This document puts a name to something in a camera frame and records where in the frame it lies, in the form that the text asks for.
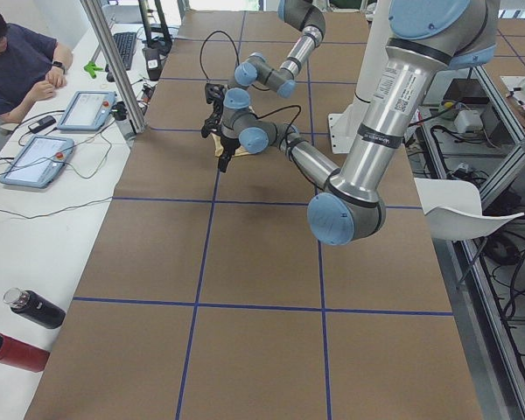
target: tablet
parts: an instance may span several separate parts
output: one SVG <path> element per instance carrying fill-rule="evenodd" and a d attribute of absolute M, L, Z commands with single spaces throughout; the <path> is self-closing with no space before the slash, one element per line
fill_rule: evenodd
<path fill-rule="evenodd" d="M 60 174 L 74 150 L 74 140 L 33 136 L 0 176 L 2 184 L 45 188 Z"/>
<path fill-rule="evenodd" d="M 97 131 L 115 104 L 115 92 L 76 92 L 56 128 L 62 131 Z"/>

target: dark blue shirt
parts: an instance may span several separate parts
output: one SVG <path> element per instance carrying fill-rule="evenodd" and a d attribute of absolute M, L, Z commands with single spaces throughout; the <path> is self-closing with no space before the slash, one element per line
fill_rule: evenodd
<path fill-rule="evenodd" d="M 8 24 L 8 47 L 0 55 L 0 115 L 12 111 L 51 70 L 56 39 Z"/>

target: black keyboard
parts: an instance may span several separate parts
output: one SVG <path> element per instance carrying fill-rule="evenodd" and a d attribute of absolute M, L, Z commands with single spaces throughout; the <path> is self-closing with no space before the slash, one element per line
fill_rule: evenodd
<path fill-rule="evenodd" d="M 119 32 L 113 34 L 116 47 L 121 54 L 122 63 L 126 70 L 132 67 L 132 57 L 134 57 L 134 50 L 137 46 L 136 32 Z"/>

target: white desk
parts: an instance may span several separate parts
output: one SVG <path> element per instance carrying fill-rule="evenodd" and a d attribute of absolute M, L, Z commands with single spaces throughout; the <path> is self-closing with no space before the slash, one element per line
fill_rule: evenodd
<path fill-rule="evenodd" d="M 136 30 L 137 27 L 120 24 L 113 28 L 113 32 Z M 66 76 L 68 84 L 51 100 L 37 102 L 28 117 L 64 109 L 78 90 L 116 90 L 116 84 L 108 83 L 104 72 L 98 72 L 93 80 L 83 70 L 96 47 L 97 40 L 90 29 L 73 51 L 73 64 Z M 147 76 L 141 49 L 140 45 L 136 46 L 133 67 L 128 72 L 131 83 Z M 104 66 L 102 54 L 96 64 Z M 139 93 L 142 83 L 135 84 L 134 88 Z M 26 131 L 26 126 L 18 129 L 0 156 L 16 156 L 20 150 L 18 139 Z M 52 135 L 71 137 L 76 143 L 88 137 L 58 131 Z M 106 129 L 103 135 L 113 146 L 106 162 L 91 179 L 80 178 L 71 167 L 67 167 L 42 192 L 0 184 L 0 208 L 31 216 L 110 197 L 130 151 L 116 124 Z M 97 136 L 74 149 L 71 164 L 87 176 L 102 161 L 108 147 L 105 140 Z M 5 168 L 5 164 L 0 164 L 0 173 Z M 2 303 L 2 296 L 10 287 L 30 289 L 67 310 L 108 207 L 109 203 L 103 202 L 35 220 L 0 213 L 0 333 L 47 350 L 53 347 L 60 329 L 46 330 L 12 313 Z M 41 374 L 0 364 L 0 420 L 24 417 L 40 377 Z"/>

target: smartwatch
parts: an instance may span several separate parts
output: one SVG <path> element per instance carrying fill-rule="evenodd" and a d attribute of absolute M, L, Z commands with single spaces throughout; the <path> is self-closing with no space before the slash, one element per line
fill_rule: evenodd
<path fill-rule="evenodd" d="M 67 73 L 67 68 L 64 67 L 64 64 L 62 64 L 60 61 L 53 61 L 53 62 L 52 62 L 52 66 L 53 66 L 53 67 L 61 68 L 63 74 L 66 74 L 66 73 Z"/>

